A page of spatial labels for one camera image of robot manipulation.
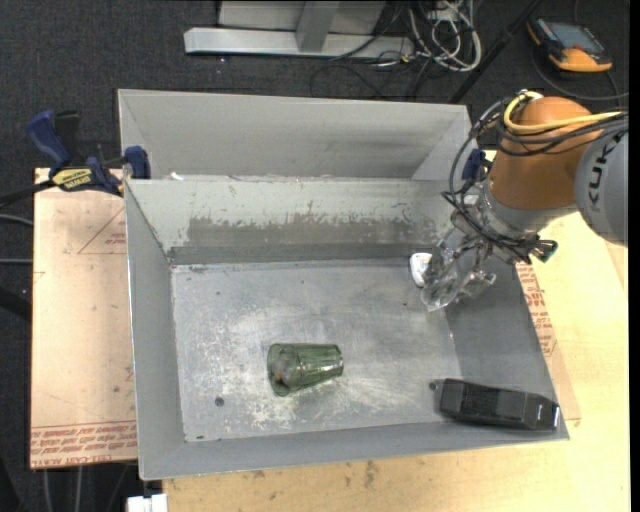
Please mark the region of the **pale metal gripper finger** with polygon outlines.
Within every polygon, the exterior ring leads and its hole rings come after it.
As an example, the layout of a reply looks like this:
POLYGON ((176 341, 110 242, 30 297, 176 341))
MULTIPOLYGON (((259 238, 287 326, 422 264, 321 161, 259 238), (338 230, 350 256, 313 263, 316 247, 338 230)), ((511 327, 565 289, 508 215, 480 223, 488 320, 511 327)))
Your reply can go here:
POLYGON ((462 296, 464 298, 476 298, 487 288, 494 285, 497 275, 483 268, 473 268, 464 277, 462 284, 462 296))

